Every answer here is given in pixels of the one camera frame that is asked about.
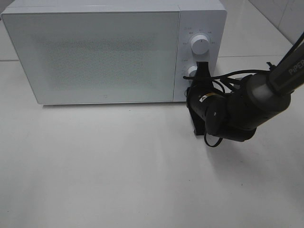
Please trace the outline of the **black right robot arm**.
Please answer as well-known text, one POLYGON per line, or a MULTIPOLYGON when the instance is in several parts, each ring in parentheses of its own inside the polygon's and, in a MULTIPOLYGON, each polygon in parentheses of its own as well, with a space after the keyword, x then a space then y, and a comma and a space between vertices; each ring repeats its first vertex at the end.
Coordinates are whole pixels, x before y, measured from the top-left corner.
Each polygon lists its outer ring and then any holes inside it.
POLYGON ((304 83, 304 38, 300 37, 277 65, 268 70, 239 70, 212 77, 207 62, 198 62, 186 103, 197 136, 221 142, 244 142, 258 126, 286 110, 291 94, 304 83))

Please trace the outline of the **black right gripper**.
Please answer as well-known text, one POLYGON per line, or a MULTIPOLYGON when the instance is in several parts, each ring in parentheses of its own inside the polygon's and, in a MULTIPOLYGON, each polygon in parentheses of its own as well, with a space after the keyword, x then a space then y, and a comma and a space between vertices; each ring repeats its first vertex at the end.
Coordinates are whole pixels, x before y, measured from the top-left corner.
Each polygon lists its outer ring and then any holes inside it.
MULTIPOLYGON (((209 63, 197 62, 196 79, 211 78, 209 63)), ((187 107, 192 118, 194 134, 205 135, 205 121, 203 119, 215 118, 215 90, 211 81, 193 81, 187 90, 187 107)))

